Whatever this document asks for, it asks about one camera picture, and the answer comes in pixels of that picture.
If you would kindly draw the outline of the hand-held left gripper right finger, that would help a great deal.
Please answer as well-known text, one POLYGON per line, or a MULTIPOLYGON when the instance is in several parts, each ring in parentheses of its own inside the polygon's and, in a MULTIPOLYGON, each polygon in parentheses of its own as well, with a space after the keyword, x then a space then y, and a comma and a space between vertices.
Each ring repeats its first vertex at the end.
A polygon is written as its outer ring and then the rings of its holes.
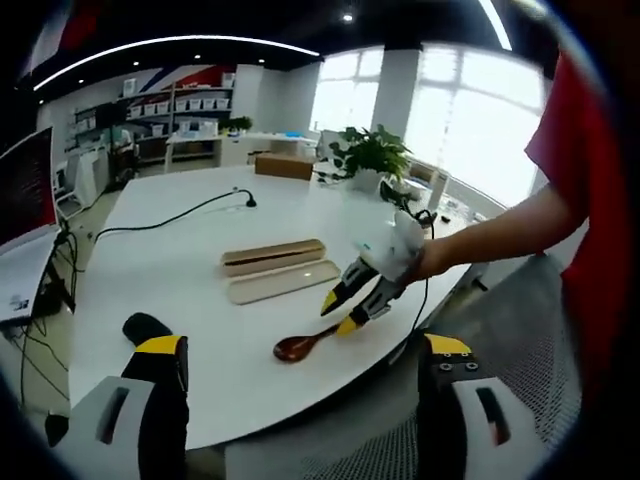
POLYGON ((424 333, 419 479, 527 479, 543 462, 533 412, 461 340, 424 333))

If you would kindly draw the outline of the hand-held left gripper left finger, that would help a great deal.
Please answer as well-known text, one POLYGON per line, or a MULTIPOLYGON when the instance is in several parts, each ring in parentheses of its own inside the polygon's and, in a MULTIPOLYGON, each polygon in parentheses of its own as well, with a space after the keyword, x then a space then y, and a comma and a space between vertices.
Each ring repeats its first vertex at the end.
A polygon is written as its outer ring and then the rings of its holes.
POLYGON ((119 376, 71 410, 69 468, 77 479, 183 479, 189 421, 188 339, 151 338, 119 376))

